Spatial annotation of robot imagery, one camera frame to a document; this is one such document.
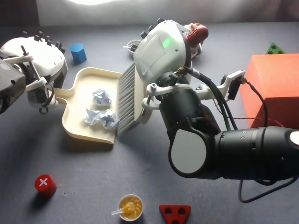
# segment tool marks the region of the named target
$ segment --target hole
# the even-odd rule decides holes
[[[178,210],[178,213],[179,213],[181,216],[183,216],[184,214],[186,214],[186,210],[183,209],[183,208],[180,208],[180,209]]]
[[[165,212],[165,214],[168,215],[168,216],[170,216],[170,215],[172,214],[172,210],[171,210],[171,208],[166,208],[164,212]]]

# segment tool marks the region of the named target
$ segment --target red triangle block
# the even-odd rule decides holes
[[[160,205],[160,212],[167,224],[185,224],[189,217],[189,205]]]

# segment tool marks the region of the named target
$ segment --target red box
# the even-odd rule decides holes
[[[299,54],[254,55],[245,77],[264,98],[269,119],[299,129]],[[261,100],[247,84],[242,85],[241,95],[246,116],[262,118],[249,119],[249,127],[262,127]],[[268,120],[268,126],[279,125]]]

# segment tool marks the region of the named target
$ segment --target red wire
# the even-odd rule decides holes
[[[214,104],[215,104],[215,106],[216,106],[218,112],[221,113],[221,110],[219,109],[219,107],[218,107],[218,105],[216,104],[216,102],[215,102],[214,99],[213,99],[213,102],[214,102]],[[254,119],[254,120],[256,120],[256,119],[261,119],[261,118],[234,118],[234,119]],[[278,124],[279,126],[281,126],[281,127],[284,127],[284,126],[283,126],[281,123],[279,123],[277,120],[272,120],[272,119],[269,119],[269,118],[268,118],[268,120],[277,123],[277,124]]]

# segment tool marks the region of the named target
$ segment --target yellow food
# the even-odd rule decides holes
[[[135,210],[132,211],[132,207],[130,206],[129,202],[133,203],[135,205]],[[124,200],[121,201],[119,209],[124,208],[126,211],[125,213],[121,213],[120,215],[126,219],[135,219],[137,218],[141,211],[142,211],[142,204],[141,201],[138,200],[138,198],[132,196],[125,198]]]

